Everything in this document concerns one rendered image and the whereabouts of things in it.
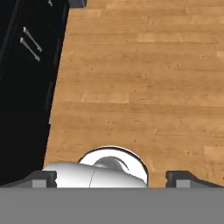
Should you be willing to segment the black cupboard run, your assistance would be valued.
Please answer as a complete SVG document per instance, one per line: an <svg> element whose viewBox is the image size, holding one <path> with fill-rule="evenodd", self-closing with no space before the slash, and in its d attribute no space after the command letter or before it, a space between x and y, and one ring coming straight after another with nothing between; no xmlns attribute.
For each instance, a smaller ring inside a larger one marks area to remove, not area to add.
<svg viewBox="0 0 224 224"><path fill-rule="evenodd" d="M87 0L51 1L52 7L47 0L0 0L0 186L43 168L68 13L87 6Z"/></svg>

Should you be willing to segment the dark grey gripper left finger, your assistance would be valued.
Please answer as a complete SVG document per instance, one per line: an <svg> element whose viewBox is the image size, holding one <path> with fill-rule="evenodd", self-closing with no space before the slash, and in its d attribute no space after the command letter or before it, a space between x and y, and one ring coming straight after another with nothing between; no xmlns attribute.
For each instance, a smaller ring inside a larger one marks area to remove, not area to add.
<svg viewBox="0 0 224 224"><path fill-rule="evenodd" d="M3 188L56 188L56 171L34 171L26 178L3 185Z"/></svg>

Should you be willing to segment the white round object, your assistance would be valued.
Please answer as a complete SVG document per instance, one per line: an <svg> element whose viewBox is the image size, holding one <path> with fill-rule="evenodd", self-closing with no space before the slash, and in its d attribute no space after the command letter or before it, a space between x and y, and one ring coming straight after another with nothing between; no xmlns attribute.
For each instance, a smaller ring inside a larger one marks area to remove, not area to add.
<svg viewBox="0 0 224 224"><path fill-rule="evenodd" d="M144 161L114 145L90 150L77 162L50 162L44 171L57 173L58 188L147 188L149 184Z"/></svg>

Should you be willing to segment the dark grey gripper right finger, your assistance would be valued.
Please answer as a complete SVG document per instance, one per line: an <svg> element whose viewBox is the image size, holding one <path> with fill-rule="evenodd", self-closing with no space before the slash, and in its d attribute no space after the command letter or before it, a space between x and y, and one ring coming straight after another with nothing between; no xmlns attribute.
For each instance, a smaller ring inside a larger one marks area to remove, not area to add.
<svg viewBox="0 0 224 224"><path fill-rule="evenodd" d="M199 179L189 171L167 171L165 173L165 178L167 180L165 184L167 188L197 188L197 187L221 188L221 185L216 185L212 182Z"/></svg>

